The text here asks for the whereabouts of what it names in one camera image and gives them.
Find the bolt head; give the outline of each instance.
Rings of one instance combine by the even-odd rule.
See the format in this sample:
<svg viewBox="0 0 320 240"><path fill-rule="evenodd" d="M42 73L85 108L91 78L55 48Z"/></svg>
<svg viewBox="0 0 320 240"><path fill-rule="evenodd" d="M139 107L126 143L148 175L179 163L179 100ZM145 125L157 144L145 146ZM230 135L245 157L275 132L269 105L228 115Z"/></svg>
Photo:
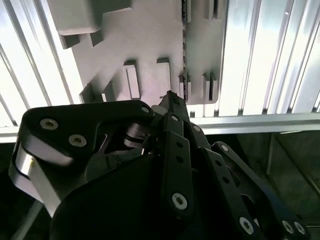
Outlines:
<svg viewBox="0 0 320 240"><path fill-rule="evenodd" d="M254 226L252 226L251 222L248 219L242 216L239 218L239 223L247 234L249 235L254 234L255 232Z"/></svg>
<svg viewBox="0 0 320 240"><path fill-rule="evenodd" d="M221 149L223 150L223 151L225 151L226 153L227 152L229 152L229 149L225 146L225 145L221 145Z"/></svg>
<svg viewBox="0 0 320 240"><path fill-rule="evenodd" d="M40 121L40 125L43 129L46 130L56 130L59 127L59 124L56 120L51 118L44 118Z"/></svg>
<svg viewBox="0 0 320 240"><path fill-rule="evenodd" d="M172 195L172 202L179 210L185 210L188 206L187 199L182 194L176 192Z"/></svg>
<svg viewBox="0 0 320 240"><path fill-rule="evenodd" d="M193 129L194 129L196 132L198 132L198 133L201 132L201 128L198 127L197 125L194 125L194 126L193 126Z"/></svg>

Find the metal panel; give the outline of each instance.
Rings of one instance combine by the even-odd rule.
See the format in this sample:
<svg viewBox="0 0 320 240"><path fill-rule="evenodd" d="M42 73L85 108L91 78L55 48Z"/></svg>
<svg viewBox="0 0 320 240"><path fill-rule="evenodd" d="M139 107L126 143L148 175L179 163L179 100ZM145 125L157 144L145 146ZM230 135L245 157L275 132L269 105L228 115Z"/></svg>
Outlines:
<svg viewBox="0 0 320 240"><path fill-rule="evenodd" d="M285 15L285 1L261 3L250 73L243 107L244 115L262 114L273 63L279 50L279 36Z"/></svg>
<svg viewBox="0 0 320 240"><path fill-rule="evenodd" d="M251 122L250 115L258 115L260 121L268 114L276 121L275 114L306 113L308 119L308 113L320 112L319 9L318 0L230 0L220 100L213 111L211 105L207 110L208 104L203 109L188 106L194 117L223 117L207 119L215 123L239 116L231 119L242 125ZM266 129L279 130L276 122L272 126L272 119L270 125L265 123Z"/></svg>
<svg viewBox="0 0 320 240"><path fill-rule="evenodd" d="M16 141L13 126L27 109L80 103L83 85L72 50L63 50L43 4L0 0L0 143Z"/></svg>
<svg viewBox="0 0 320 240"><path fill-rule="evenodd" d="M15 13L9 1L0 1L0 44L32 108L50 105Z"/></svg>
<svg viewBox="0 0 320 240"><path fill-rule="evenodd" d="M70 104L33 0L12 0L11 3L50 103Z"/></svg>
<svg viewBox="0 0 320 240"><path fill-rule="evenodd" d="M245 69L249 64L258 20L260 1L243 0L229 3L229 12L225 37L223 78L220 96L220 116L236 116L239 111L242 84L246 83Z"/></svg>
<svg viewBox="0 0 320 240"><path fill-rule="evenodd" d="M298 92L293 104L293 113L309 113L312 111L320 89L320 4L318 8L317 19L314 23L310 42L305 58L307 63L302 75L301 83L298 86Z"/></svg>

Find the white panel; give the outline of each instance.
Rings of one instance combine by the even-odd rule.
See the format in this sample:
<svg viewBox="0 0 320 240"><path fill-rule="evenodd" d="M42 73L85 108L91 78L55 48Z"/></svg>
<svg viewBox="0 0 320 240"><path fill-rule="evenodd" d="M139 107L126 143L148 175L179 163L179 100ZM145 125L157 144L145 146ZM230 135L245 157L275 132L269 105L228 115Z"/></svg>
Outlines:
<svg viewBox="0 0 320 240"><path fill-rule="evenodd" d="M318 98L320 91L320 12L315 22L314 31L312 33L309 48L310 55L306 57L307 63L304 71L301 71L302 80L298 88L295 102L292 108L293 113L310 113Z"/></svg>
<svg viewBox="0 0 320 240"><path fill-rule="evenodd" d="M304 71L307 59L304 61L306 51L308 49L313 23L315 22L320 1L308 0L305 6L305 11L301 20L300 28L294 43L294 48L291 54L289 67L282 86L281 96L276 110L277 114L287 113L292 99L295 99L298 87L302 76L300 72Z"/></svg>
<svg viewBox="0 0 320 240"><path fill-rule="evenodd" d="M229 2L219 116L235 116L239 111L244 71L250 57L253 9L254 0Z"/></svg>
<svg viewBox="0 0 320 240"><path fill-rule="evenodd" d="M0 44L13 68L25 97L32 108L47 106L38 80L31 67L30 59L28 59L21 45L2 1L0 1L0 12Z"/></svg>
<svg viewBox="0 0 320 240"><path fill-rule="evenodd" d="M275 114L278 107L278 102L280 99L282 86L287 74L288 65L290 63L291 54L293 52L293 47L295 40L298 35L298 30L301 24L303 13L305 10L307 0L294 1L292 11L288 12L290 20L285 33L285 39L283 42L283 47L281 49L281 55L279 63L276 69L276 75L274 79L274 84L272 88L272 94L270 97L270 102L268 104L267 113Z"/></svg>
<svg viewBox="0 0 320 240"><path fill-rule="evenodd" d="M58 58L61 63L61 68L63 70L66 83L70 90L72 100L74 104L80 104L79 94L84 89L81 82L78 67L71 48L63 49L59 34L56 30L54 20L52 18L47 0L39 0L42 4L47 23L49 25L50 31L52 33L52 38L56 48Z"/></svg>
<svg viewBox="0 0 320 240"><path fill-rule="evenodd" d="M11 122L5 108L0 103L0 128L1 127L11 127L13 123Z"/></svg>
<svg viewBox="0 0 320 240"><path fill-rule="evenodd" d="M186 109L188 110L188 114L190 116L191 112L194 112L195 118L202 118L204 116L204 105L187 105Z"/></svg>
<svg viewBox="0 0 320 240"><path fill-rule="evenodd" d="M125 66L126 77L129 84L131 99L140 99L137 70L135 65Z"/></svg>
<svg viewBox="0 0 320 240"><path fill-rule="evenodd" d="M21 119L27 110L9 72L2 59L0 59L0 95L15 120L20 125Z"/></svg>
<svg viewBox="0 0 320 240"><path fill-rule="evenodd" d="M286 1L283 0L261 2L243 115L260 115L263 112L273 63L279 49L282 22L288 17L285 6Z"/></svg>
<svg viewBox="0 0 320 240"><path fill-rule="evenodd" d="M215 106L216 104L206 104L204 105L204 116L205 117L213 117L215 114Z"/></svg>
<svg viewBox="0 0 320 240"><path fill-rule="evenodd" d="M33 0L12 0L11 3L51 104L70 104Z"/></svg>
<svg viewBox="0 0 320 240"><path fill-rule="evenodd" d="M170 64L168 62L159 62L156 64L157 82L159 84L159 93L161 97L171 90Z"/></svg>

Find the black mechanical linkage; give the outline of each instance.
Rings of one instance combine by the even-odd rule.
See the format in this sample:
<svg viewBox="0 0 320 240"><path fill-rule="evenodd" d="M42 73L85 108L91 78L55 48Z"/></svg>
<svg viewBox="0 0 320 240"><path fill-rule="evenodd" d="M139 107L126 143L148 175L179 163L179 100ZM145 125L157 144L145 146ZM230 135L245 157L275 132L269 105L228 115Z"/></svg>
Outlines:
<svg viewBox="0 0 320 240"><path fill-rule="evenodd" d="M94 156L134 148L142 155L87 181ZM171 91L152 107L131 100L31 109L9 171L52 216L51 240L310 239L228 145L210 146Z"/></svg>

